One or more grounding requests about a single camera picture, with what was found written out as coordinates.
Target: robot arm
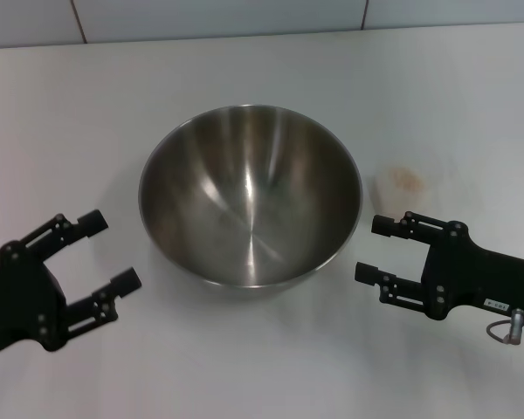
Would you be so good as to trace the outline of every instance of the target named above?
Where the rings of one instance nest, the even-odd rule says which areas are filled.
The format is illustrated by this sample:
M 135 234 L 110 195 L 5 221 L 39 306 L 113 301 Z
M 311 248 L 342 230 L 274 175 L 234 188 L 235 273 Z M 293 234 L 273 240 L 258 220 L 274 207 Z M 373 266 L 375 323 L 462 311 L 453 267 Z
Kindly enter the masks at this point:
M 21 240 L 0 249 L 0 351 L 31 339 L 47 351 L 118 319 L 116 297 L 141 287 L 134 269 L 117 275 L 91 296 L 67 305 L 58 281 L 44 261 L 77 242 L 108 228 L 98 210 L 70 223 L 58 214 Z
M 398 278 L 368 264 L 358 263 L 355 280 L 380 286 L 380 301 L 425 313 L 435 320 L 445 319 L 456 306 L 475 306 L 510 317 L 503 343 L 519 345 L 524 326 L 524 260 L 487 251 L 476 245 L 464 223 L 445 223 L 406 212 L 396 223 L 375 216 L 372 232 L 386 237 L 417 240 L 430 246 L 421 282 Z

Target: table surface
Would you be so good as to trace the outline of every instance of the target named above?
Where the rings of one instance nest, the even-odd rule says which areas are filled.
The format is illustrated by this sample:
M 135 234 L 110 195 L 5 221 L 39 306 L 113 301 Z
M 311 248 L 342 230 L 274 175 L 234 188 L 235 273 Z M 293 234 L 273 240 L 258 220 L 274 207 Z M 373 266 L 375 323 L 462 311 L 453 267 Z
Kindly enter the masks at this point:
M 173 127 L 243 103 L 319 121 L 365 183 L 340 256 L 253 299 L 164 261 L 137 203 Z M 524 24 L 0 50 L 0 245 L 98 208 L 111 228 L 48 263 L 67 298 L 130 265 L 143 282 L 57 353 L 0 353 L 0 419 L 524 417 L 524 340 L 485 333 L 500 316 L 437 322 L 353 280 L 356 261 L 419 280 L 427 247 L 370 233 L 367 182 L 420 153 L 443 178 L 428 215 L 524 258 Z

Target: stainless steel bowl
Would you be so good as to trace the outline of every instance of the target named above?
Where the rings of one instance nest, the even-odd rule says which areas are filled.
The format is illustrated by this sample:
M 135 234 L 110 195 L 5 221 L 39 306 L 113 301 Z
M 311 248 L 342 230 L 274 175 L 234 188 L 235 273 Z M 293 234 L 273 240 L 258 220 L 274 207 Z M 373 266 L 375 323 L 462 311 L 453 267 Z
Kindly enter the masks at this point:
M 141 217 L 155 244 L 220 285 L 277 285 L 316 271 L 349 240 L 361 205 L 346 148 L 275 106 L 223 107 L 184 122 L 141 175 Z

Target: bowl rim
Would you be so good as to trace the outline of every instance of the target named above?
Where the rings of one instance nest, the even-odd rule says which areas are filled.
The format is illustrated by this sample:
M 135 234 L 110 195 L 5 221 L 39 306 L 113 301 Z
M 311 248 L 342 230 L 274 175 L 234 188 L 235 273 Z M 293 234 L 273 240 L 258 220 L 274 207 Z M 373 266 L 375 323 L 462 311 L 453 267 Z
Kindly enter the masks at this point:
M 355 175 L 357 177 L 357 186 L 358 186 L 358 192 L 359 192 L 359 197 L 360 197 L 359 198 L 359 208 L 357 209 L 357 215 L 355 217 L 355 221 L 353 223 L 351 231 L 348 233 L 348 235 L 346 236 L 346 238 L 343 241 L 343 243 L 338 247 L 338 249 L 334 252 L 334 254 L 332 254 L 332 256 L 330 256 L 328 259 L 323 261 L 318 266 L 314 267 L 312 270 L 306 271 L 305 273 L 302 273 L 302 274 L 300 274 L 300 275 L 298 275 L 296 277 L 292 277 L 292 278 L 286 279 L 284 281 L 276 282 L 274 284 L 263 284 L 263 285 L 226 284 L 226 283 L 217 282 L 217 281 L 215 281 L 213 279 L 205 278 L 202 275 L 197 274 L 197 273 L 191 271 L 187 267 L 185 267 L 185 266 L 179 264 L 178 262 L 176 262 L 173 258 L 167 256 L 167 254 L 160 248 L 159 244 L 157 244 L 157 242 L 155 241 L 151 231 L 149 230 L 148 225 L 146 224 L 146 221 L 145 221 L 145 218 L 144 218 L 144 215 L 143 215 L 143 209 L 141 207 L 142 206 L 142 204 L 141 204 L 141 195 L 142 195 L 142 193 L 141 192 L 142 192 L 142 189 L 143 189 L 144 175 L 147 172 L 147 170 L 148 170 L 148 168 L 149 168 L 149 166 L 151 164 L 151 161 L 153 160 L 154 156 L 157 154 L 157 151 L 161 147 L 163 147 L 167 142 L 171 141 L 170 138 L 173 136 L 173 134 L 176 131 L 178 131 L 179 129 L 181 129 L 182 127 L 184 127 L 185 125 L 191 123 L 193 120 L 196 120 L 197 118 L 200 118 L 200 117 L 206 115 L 207 113 L 215 113 L 215 112 L 224 111 L 224 110 L 227 110 L 227 109 L 232 109 L 232 108 L 237 108 L 237 107 L 262 107 L 262 108 L 278 109 L 278 110 L 289 112 L 289 113 L 295 113 L 296 115 L 299 115 L 301 118 L 305 118 L 307 120 L 310 120 L 316 126 L 322 128 L 326 133 L 328 133 L 335 140 L 335 142 L 341 147 L 341 149 L 344 151 L 344 153 L 348 156 L 349 161 L 351 161 L 351 164 L 352 164 L 352 166 L 353 166 L 353 168 L 355 170 Z M 353 234 L 355 232 L 355 228 L 357 227 L 357 224 L 359 223 L 359 219 L 361 218 L 362 204 L 363 204 L 363 187 L 362 187 L 361 174 L 359 173 L 359 168 L 355 164 L 355 160 L 354 160 L 353 156 L 351 155 L 351 153 L 349 153 L 349 150 L 345 146 L 345 144 L 343 144 L 343 142 L 341 142 L 341 140 L 338 137 L 336 137 L 335 134 L 332 133 L 332 131 L 330 131 L 328 128 L 324 127 L 317 120 L 314 120 L 314 119 L 304 115 L 303 113 L 299 113 L 299 112 L 293 111 L 291 109 L 288 109 L 288 108 L 285 108 L 285 107 L 282 107 L 282 106 L 274 106 L 274 105 L 244 104 L 244 105 L 221 106 L 221 107 L 217 107 L 217 108 L 211 109 L 209 111 L 205 111 L 205 112 L 199 113 L 198 115 L 195 115 L 192 118 L 187 119 L 182 124 L 179 124 L 178 126 L 173 128 L 167 135 L 165 135 L 165 137 L 159 142 L 159 144 L 157 144 L 157 146 L 155 146 L 155 148 L 153 149 L 153 151 L 149 155 L 148 160 L 146 161 L 146 164 L 143 167 L 143 170 L 141 171 L 140 186 L 138 188 L 138 207 L 140 209 L 141 223 L 142 223 L 144 229 L 146 230 L 146 232 L 148 233 L 149 239 L 151 240 L 151 242 L 153 242 L 154 247 L 159 252 L 161 252 L 161 254 L 169 262 L 171 262 L 172 264 L 174 264 L 175 266 L 177 266 L 181 270 L 186 271 L 187 273 L 193 275 L 194 277 L 199 278 L 202 281 L 205 281 L 205 282 L 207 282 L 209 284 L 218 285 L 218 286 L 225 287 L 225 288 L 243 289 L 243 290 L 246 290 L 246 289 L 274 288 L 274 287 L 279 287 L 279 286 L 291 285 L 292 283 L 300 282 L 302 279 L 307 278 L 307 277 L 313 275 L 315 272 L 317 272 L 320 269 L 322 269 L 325 265 L 329 264 L 336 256 L 338 256 L 338 254 L 340 254 L 340 252 L 348 245 L 349 241 L 351 240 L 351 237 L 353 236 Z

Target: label sticker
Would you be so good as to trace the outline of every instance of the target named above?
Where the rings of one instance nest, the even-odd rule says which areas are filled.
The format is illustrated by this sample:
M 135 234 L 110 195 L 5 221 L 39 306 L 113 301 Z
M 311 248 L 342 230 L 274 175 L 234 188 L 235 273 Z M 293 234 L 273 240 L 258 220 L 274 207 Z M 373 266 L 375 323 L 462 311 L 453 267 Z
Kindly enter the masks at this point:
M 501 310 L 502 312 L 508 310 L 508 304 L 500 303 L 499 301 L 495 301 L 494 299 L 486 299 L 486 302 L 483 303 L 483 305 L 489 308 Z

